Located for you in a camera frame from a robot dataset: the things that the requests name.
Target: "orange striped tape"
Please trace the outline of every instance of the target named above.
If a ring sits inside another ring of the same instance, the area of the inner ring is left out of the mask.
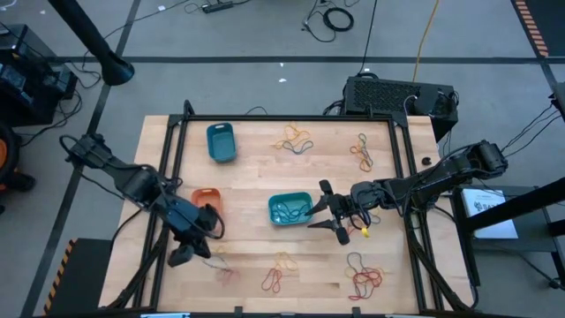
[[[533,43],[538,50],[538,53],[542,57],[547,57],[549,54],[547,53],[547,46],[546,42],[544,42],[544,38],[541,36],[541,33],[538,30],[538,26],[536,26],[536,21],[533,20],[531,16],[530,10],[528,9],[528,5],[525,1],[516,1],[516,7],[520,11],[520,15],[522,16],[522,20],[524,21],[528,32],[530,33],[530,37],[533,39]]]
[[[47,315],[49,310],[51,309],[51,305],[53,304],[53,299],[55,298],[55,294],[57,293],[57,288],[61,284],[61,279],[63,278],[64,267],[67,265],[69,261],[69,256],[71,255],[72,248],[77,243],[76,239],[72,239],[69,241],[67,248],[64,250],[63,259],[61,260],[61,264],[56,271],[55,280],[51,285],[51,289],[49,290],[49,294],[47,295],[47,301],[45,301],[45,305],[43,305],[43,315]]]

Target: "small orange container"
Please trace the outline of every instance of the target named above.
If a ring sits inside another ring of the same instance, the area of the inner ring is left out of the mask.
[[[218,191],[218,189],[205,188],[194,190],[191,196],[191,202],[199,208],[202,208],[209,204],[214,207],[216,211],[218,211],[218,214],[223,218],[222,196],[220,195],[220,191]],[[220,229],[221,225],[218,222],[215,226],[214,231],[219,232]]]

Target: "gray floor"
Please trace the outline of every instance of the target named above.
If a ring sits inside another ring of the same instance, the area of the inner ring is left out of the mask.
[[[103,34],[123,25],[128,1],[79,1]],[[174,0],[143,0],[137,17],[170,6]],[[371,1],[351,8],[356,25],[338,34],[333,43],[316,42],[302,32],[301,21],[312,5],[303,0],[253,0],[232,10],[190,15],[180,5],[134,24],[125,56],[246,57],[246,56],[362,56],[372,9]],[[377,6],[369,55],[414,57],[433,0],[381,0]],[[4,23],[27,23],[58,55],[78,57],[84,46],[51,9],[47,1],[20,0],[0,11]],[[321,21],[313,27],[324,33]],[[115,48],[120,32],[110,36]],[[534,57],[534,52],[509,0],[443,1],[423,49],[425,57]],[[110,90],[98,132],[114,153],[131,161],[143,117],[181,112],[184,99],[200,114],[238,114],[263,106],[271,114],[320,114],[341,97],[347,76],[359,64],[135,64],[131,82]],[[96,69],[96,64],[87,68]],[[367,64],[383,79],[411,80],[413,64]],[[552,65],[557,80],[565,80],[565,65]],[[418,81],[453,85],[461,96],[460,121],[452,147],[481,139],[506,144],[542,109],[551,93],[536,64],[422,64]],[[45,133],[21,154],[22,169],[37,177],[31,193],[0,197],[7,211],[0,216],[0,307],[3,316],[18,316],[34,279],[72,167],[63,161],[60,134],[86,131],[102,85],[80,89],[83,110],[58,131]],[[565,125],[556,121],[528,148],[509,158],[510,169],[491,185],[544,185],[565,175],[561,136]],[[109,185],[95,171],[94,176]],[[40,313],[57,264],[69,239],[109,239],[117,227],[122,202],[94,185],[80,182],[43,288]],[[550,208],[554,220],[564,207]],[[554,275],[548,255],[531,259]],[[538,275],[515,257],[478,254],[483,285],[478,308],[496,314],[546,317],[565,309],[565,293],[546,288]]]

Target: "wooden table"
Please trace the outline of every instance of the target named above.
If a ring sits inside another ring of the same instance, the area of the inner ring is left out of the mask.
[[[167,117],[146,117],[139,139],[136,163],[159,165]],[[308,192],[314,204],[321,195],[318,182],[326,178],[334,191],[348,194],[360,181],[394,178],[388,128],[375,122],[297,122],[308,130],[314,147],[303,155],[277,150],[274,144],[283,137],[287,122],[231,122],[237,143],[237,159],[217,164],[207,153],[206,128],[212,122],[190,122],[185,141],[180,177],[184,184],[178,194],[190,198],[195,189],[218,188],[222,194],[226,233],[222,240],[209,240],[212,250],[220,248],[222,256],[240,273],[239,279],[221,282],[219,270],[211,269],[195,258],[176,268],[165,267],[162,277],[160,311],[233,312],[242,306],[244,312],[350,313],[360,307],[365,314],[417,313],[418,306],[406,245],[403,221],[395,210],[380,213],[380,224],[371,226],[370,238],[356,231],[351,242],[340,246],[328,230],[305,226],[276,227],[268,218],[267,200],[278,193]],[[429,118],[409,117],[414,155],[419,170],[425,167],[425,156],[433,163],[439,160]],[[373,170],[363,172],[359,160],[349,151],[358,134],[367,136],[367,149],[374,160]],[[403,139],[397,131],[403,154],[403,171],[408,171]],[[176,145],[171,147],[168,173],[172,169]],[[439,205],[450,211],[447,200]],[[136,208],[126,202],[121,222]],[[445,216],[431,211],[428,223],[439,271],[461,299],[472,302],[469,278],[456,227]],[[312,222],[330,218],[320,212]],[[142,214],[119,234],[111,255],[100,305],[107,305],[127,285],[139,266],[146,234],[148,214]],[[172,238],[168,245],[177,248]],[[279,293],[263,291],[261,282],[275,265],[277,252],[288,253],[298,263],[297,271],[283,270]],[[344,275],[346,256],[363,254],[368,267],[380,267],[385,276],[382,285],[368,300],[352,301],[351,279]],[[423,270],[427,304],[433,307],[429,280]],[[154,274],[148,275],[144,304],[148,304]]]

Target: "teal container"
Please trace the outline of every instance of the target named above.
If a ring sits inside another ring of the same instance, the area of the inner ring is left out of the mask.
[[[312,197],[308,193],[277,194],[268,200],[269,218],[274,225],[306,223],[312,219],[312,216],[305,216],[312,206]]]
[[[208,154],[217,163],[228,163],[236,158],[236,140],[230,123],[209,126],[206,136]]]

